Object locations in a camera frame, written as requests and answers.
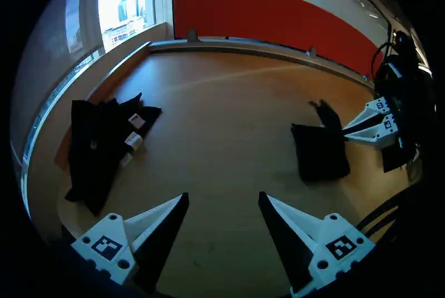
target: white label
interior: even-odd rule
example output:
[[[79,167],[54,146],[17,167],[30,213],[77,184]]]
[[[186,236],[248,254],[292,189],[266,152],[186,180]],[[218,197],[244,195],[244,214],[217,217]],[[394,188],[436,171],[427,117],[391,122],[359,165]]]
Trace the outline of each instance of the white label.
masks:
[[[145,121],[142,119],[142,117],[140,117],[138,114],[134,114],[132,117],[130,117],[128,119],[129,123],[131,123],[131,125],[133,125],[136,129],[140,129]]]

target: window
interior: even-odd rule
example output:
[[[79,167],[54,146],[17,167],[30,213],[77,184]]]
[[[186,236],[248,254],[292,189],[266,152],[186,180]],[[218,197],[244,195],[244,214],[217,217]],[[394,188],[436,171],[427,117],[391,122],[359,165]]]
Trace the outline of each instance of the window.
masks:
[[[46,100],[46,102],[43,104],[43,106],[40,108],[40,111],[34,121],[34,124],[31,127],[31,130],[29,132],[26,144],[25,144],[25,148],[24,148],[24,153],[23,153],[23,157],[28,159],[29,158],[29,151],[31,149],[31,144],[34,141],[34,137],[36,136],[36,131],[39,127],[40,121],[42,120],[43,115],[45,115],[45,113],[48,111],[50,105],[52,104],[52,102],[56,99],[57,95],[60,93],[60,91],[65,87],[66,84],[68,84],[68,82],[74,78],[74,76],[76,74],[79,73],[79,71],[81,69],[83,69],[84,67],[86,67],[87,65],[91,64],[92,62],[94,62],[95,60],[97,60],[100,57],[100,52],[99,51],[94,51],[93,54],[88,55],[85,59],[83,59],[78,65],[76,65],[73,70],[67,74],[67,76],[57,85],[57,87],[52,91],[52,93],[50,94],[50,96],[48,97],[48,99]]]
[[[153,0],[98,0],[98,6],[106,52],[155,23]]]

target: screw hole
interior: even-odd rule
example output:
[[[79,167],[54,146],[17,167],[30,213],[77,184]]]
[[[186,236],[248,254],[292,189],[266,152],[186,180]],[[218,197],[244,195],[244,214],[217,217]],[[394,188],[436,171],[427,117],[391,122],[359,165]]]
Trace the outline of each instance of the screw hole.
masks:
[[[92,268],[96,267],[96,263],[93,260],[91,260],[91,259],[87,260],[87,264],[88,264],[88,266],[90,266]]]
[[[344,272],[343,270],[340,270],[340,271],[338,271],[338,272],[335,274],[335,278],[336,278],[336,279],[337,279],[337,278],[340,278],[340,277],[342,277],[344,274],[345,274],[345,272]]]
[[[119,260],[117,265],[120,269],[128,269],[130,268],[130,264],[127,260]]]
[[[324,260],[321,260],[320,262],[317,263],[318,269],[326,269],[328,265],[329,264]]]
[[[111,278],[111,274],[110,274],[110,272],[108,271],[108,270],[105,270],[105,269],[102,269],[101,271],[100,271],[100,273],[103,275],[103,276],[105,276],[106,278]]]

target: black cable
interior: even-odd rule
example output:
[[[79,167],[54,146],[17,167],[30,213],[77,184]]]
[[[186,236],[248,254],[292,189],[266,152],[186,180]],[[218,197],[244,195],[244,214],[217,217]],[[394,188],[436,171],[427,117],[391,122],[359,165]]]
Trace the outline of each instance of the black cable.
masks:
[[[384,47],[386,47],[386,46],[388,46],[388,45],[389,45],[389,46],[392,46],[392,44],[389,43],[389,42],[385,42],[384,44],[382,44],[380,47],[378,47],[377,51],[375,52],[374,56],[372,57],[372,60],[371,60],[371,75],[372,75],[373,78],[375,78],[375,75],[374,75],[374,62],[375,62],[375,58],[377,57],[377,55],[379,54],[379,52],[380,52]]]
[[[367,238],[371,237],[374,233],[380,231],[382,228],[384,228],[389,223],[394,221],[397,218],[398,212],[399,212],[398,209],[395,209],[393,212],[389,213],[385,218],[383,218],[377,224],[375,224],[373,227],[371,227],[368,230],[368,232],[365,233],[365,236]]]

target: cable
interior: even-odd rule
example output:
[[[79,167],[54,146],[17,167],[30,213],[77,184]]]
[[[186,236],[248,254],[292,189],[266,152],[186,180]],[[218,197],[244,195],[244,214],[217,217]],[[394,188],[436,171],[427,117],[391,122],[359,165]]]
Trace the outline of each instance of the cable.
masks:
[[[375,58],[377,57],[377,55],[379,54],[379,52],[380,52],[384,47],[386,47],[386,46],[388,46],[388,45],[392,47],[392,44],[391,44],[391,43],[389,43],[389,42],[385,42],[385,43],[382,44],[380,47],[378,47],[377,51],[375,52],[374,56],[372,57],[372,60],[371,60],[371,75],[372,75],[373,78],[375,78],[375,74],[374,74],[374,62],[375,62]]]

